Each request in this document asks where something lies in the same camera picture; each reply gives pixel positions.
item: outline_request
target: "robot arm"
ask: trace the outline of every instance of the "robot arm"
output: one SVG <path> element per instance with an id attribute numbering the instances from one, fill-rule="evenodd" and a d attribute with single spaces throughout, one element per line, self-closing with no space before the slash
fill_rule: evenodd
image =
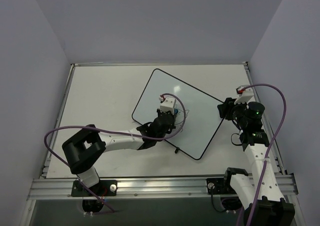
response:
<path id="1" fill-rule="evenodd" d="M 71 173 L 77 175 L 90 188 L 100 181 L 94 163 L 103 153 L 120 149 L 144 150 L 155 146 L 158 142 L 128 134 L 152 138 L 164 138 L 166 134 L 170 134 L 175 129 L 176 99 L 172 97 L 160 97 L 159 99 L 160 106 L 156 110 L 157 118 L 153 122 L 131 130 L 118 131 L 119 134 L 80 130 L 64 142 L 62 148 Z"/>
<path id="2" fill-rule="evenodd" d="M 295 209 L 291 203 L 285 202 L 285 197 L 278 187 L 270 157 L 265 158 L 269 146 L 268 137 L 262 129 L 262 115 L 265 107 L 258 102 L 248 102 L 254 95 L 253 90 L 249 88 L 244 91 L 242 88 L 237 88 L 239 98 L 226 98 L 223 104 L 218 105 L 218 109 L 221 118 L 232 121 L 240 130 L 239 138 L 251 165 L 255 186 L 253 187 L 250 183 L 246 170 L 239 168 L 227 169 L 224 185 L 237 193 L 244 207 L 243 219 L 246 224 L 266 160 L 266 170 L 251 225 L 289 226 L 295 215 Z"/>

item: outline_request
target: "purple cable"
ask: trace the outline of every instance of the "purple cable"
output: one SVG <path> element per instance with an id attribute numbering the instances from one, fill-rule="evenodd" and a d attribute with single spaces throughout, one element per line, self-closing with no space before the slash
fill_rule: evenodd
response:
<path id="1" fill-rule="evenodd" d="M 144 139 L 149 139 L 149 140 L 156 140 L 156 141 L 162 141 L 162 140 L 167 140 L 167 139 L 170 139 L 174 136 L 176 136 L 183 128 L 185 122 L 186 122 L 186 109 L 185 109 L 185 106 L 184 104 L 182 103 L 182 101 L 174 94 L 171 94 L 171 93 L 164 93 L 162 94 L 162 96 L 171 96 L 171 97 L 174 97 L 176 98 L 176 100 L 181 104 L 181 107 L 182 107 L 182 110 L 183 110 L 183 121 L 182 121 L 182 124 L 181 124 L 181 127 L 176 131 L 174 132 L 173 134 L 171 134 L 170 136 L 167 136 L 167 137 L 163 137 L 163 138 L 154 138 L 154 137 L 147 137 L 147 136 L 143 136 L 143 135 L 138 135 L 138 134 L 130 134 L 130 133 L 126 133 L 126 132 L 115 132 L 115 131 L 109 131 L 109 130 L 104 130 L 104 129 L 100 129 L 100 128 L 94 128 L 94 127 L 85 127 L 85 126 L 64 126 L 64 127 L 57 127 L 55 129 L 52 129 L 50 130 L 49 132 L 47 132 L 44 136 L 44 145 L 45 147 L 48 149 L 48 151 L 53 154 L 57 159 L 59 159 L 61 162 L 63 162 L 65 165 L 68 165 L 68 163 L 62 158 L 60 157 L 58 154 L 56 154 L 48 145 L 47 143 L 47 138 L 48 136 L 55 132 L 55 131 L 59 131 L 59 130 L 63 130 L 63 129 L 73 129 L 73 128 L 79 128 L 79 129 L 87 129 L 87 130 L 90 130 L 90 131 L 96 131 L 96 132 L 104 132 L 104 133 L 109 133 L 109 134 L 118 134 L 118 135 L 127 135 L 127 136 L 133 136 L 133 137 L 140 137 L 140 138 L 144 138 Z M 84 187 L 84 189 L 86 191 L 88 191 L 92 196 L 94 196 L 96 199 L 98 199 L 100 202 L 102 202 L 105 206 L 107 206 L 111 212 L 115 212 L 115 210 L 108 204 L 106 203 L 103 199 L 99 198 L 98 195 L 96 195 L 94 192 L 92 192 L 87 186 L 85 186 L 84 183 L 80 181 L 80 184 Z"/>
<path id="2" fill-rule="evenodd" d="M 248 89 L 248 88 L 251 88 L 251 87 L 258 87 L 258 86 L 271 87 L 271 88 L 275 89 L 277 92 L 279 92 L 279 94 L 281 95 L 281 98 L 283 100 L 283 115 L 282 115 L 281 121 L 280 121 L 279 126 L 276 129 L 276 132 L 274 133 L 272 139 L 270 140 L 269 147 L 267 148 L 267 150 L 265 152 L 264 158 L 268 158 L 269 152 L 271 150 L 271 146 L 272 146 L 273 142 L 275 141 L 276 136 L 278 135 L 278 133 L 279 133 L 281 127 L 282 127 L 282 124 L 284 123 L 286 112 L 287 112 L 287 103 L 286 103 L 286 99 L 285 99 L 285 96 L 282 93 L 282 91 L 280 91 L 277 87 L 275 87 L 273 85 L 270 85 L 270 84 L 265 84 L 265 83 L 254 84 L 254 85 L 246 86 L 242 90 L 245 90 L 245 89 Z M 251 225 L 251 221 L 252 221 L 252 218 L 253 218 L 253 215 L 254 215 L 254 211 L 255 211 L 255 208 L 256 208 L 256 205 L 257 205 L 257 202 L 258 202 L 259 191 L 260 191 L 260 188 L 261 188 L 262 180 L 263 180 L 265 172 L 266 172 L 266 168 L 267 168 L 267 161 L 264 161 L 263 168 L 262 168 L 262 171 L 261 171 L 261 175 L 260 175 L 260 178 L 259 178 L 259 182 L 257 184 L 257 190 L 255 191 L 255 195 L 254 195 L 251 211 L 250 211 L 248 220 L 246 222 L 246 226 L 250 226 Z"/>
<path id="3" fill-rule="evenodd" d="M 242 219 L 244 211 L 245 211 L 244 207 L 241 207 L 240 212 L 238 214 L 238 218 L 236 219 L 236 225 L 235 226 L 240 226 L 241 225 L 241 219 Z"/>

